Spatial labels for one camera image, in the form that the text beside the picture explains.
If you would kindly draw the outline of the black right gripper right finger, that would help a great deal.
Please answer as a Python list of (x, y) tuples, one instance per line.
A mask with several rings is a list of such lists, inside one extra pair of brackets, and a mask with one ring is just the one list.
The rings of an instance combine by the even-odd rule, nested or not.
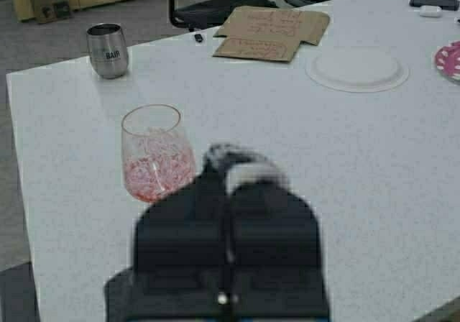
[(224, 217), (225, 321), (330, 321), (319, 224), (274, 183), (233, 192)]

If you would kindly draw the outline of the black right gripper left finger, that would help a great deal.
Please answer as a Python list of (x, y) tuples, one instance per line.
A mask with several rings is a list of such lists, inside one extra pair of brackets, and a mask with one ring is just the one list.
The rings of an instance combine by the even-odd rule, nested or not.
[(132, 263), (104, 285), (107, 321), (221, 321), (222, 181), (199, 175), (135, 225)]

